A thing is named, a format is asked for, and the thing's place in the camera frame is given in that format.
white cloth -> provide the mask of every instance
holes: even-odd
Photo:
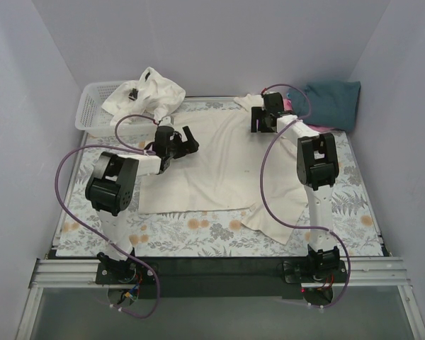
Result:
[[[139,213],[251,208],[243,224],[286,243],[292,230],[268,215],[259,190],[261,161],[274,136],[250,133],[250,114],[244,111],[176,113],[175,130],[186,125],[200,144],[198,152],[171,161],[162,175],[142,178]],[[287,151],[289,143],[281,140],[273,146],[264,183],[269,205],[295,225],[307,197],[296,160]]]
[[[138,90],[137,99],[132,101],[129,94]],[[174,81],[164,78],[152,67],[148,67],[138,81],[121,84],[102,104],[102,109],[113,115],[110,125],[126,115],[141,115],[144,111],[154,114],[159,122],[172,114],[183,102],[186,91]]]
[[[245,97],[235,97],[233,98],[233,101],[236,104],[239,104],[243,108],[246,109],[246,111],[251,112],[251,109],[254,106],[263,106],[263,97],[257,94],[247,94]]]

glass panel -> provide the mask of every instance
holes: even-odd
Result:
[[[397,287],[350,287],[323,313],[275,297],[165,298],[136,320],[98,300],[105,289],[44,289],[31,339],[413,339]]]

teal towel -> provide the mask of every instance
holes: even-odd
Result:
[[[327,126],[351,132],[356,124],[361,83],[345,81],[315,81],[307,83],[305,94],[312,104],[312,115],[304,119],[310,125]],[[290,90],[290,100],[296,115],[308,113],[304,96]]]

gray wall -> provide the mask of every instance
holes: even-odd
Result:
[[[351,79],[362,81],[358,163],[425,321],[425,0],[390,2]]]
[[[153,66],[189,96],[347,79],[389,0],[33,0],[78,85]]]
[[[53,178],[79,143],[79,95],[31,1],[0,0],[0,339],[16,334],[35,260],[60,216]]]

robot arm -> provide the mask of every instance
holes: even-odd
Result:
[[[292,124],[282,135],[297,146],[297,177],[307,194],[310,224],[334,231],[332,187],[339,175],[334,136],[319,134],[298,121],[292,111],[284,111],[279,93],[263,95],[264,108],[252,108],[251,132],[278,132]],[[336,240],[329,232],[311,229],[307,265],[302,271],[324,275],[340,267]]]
[[[145,149],[152,149],[155,155],[117,155],[103,152],[96,162],[86,185],[86,199],[91,201],[91,205],[96,210],[104,234],[127,253],[132,251],[132,244],[126,232],[126,219],[135,180],[138,176],[162,174],[169,167],[172,159],[198,151],[198,143],[189,128],[185,126],[183,131],[187,137],[185,142],[181,134],[172,126],[159,125],[154,141],[145,147]],[[105,253],[115,260],[126,258],[110,245],[107,246]]]

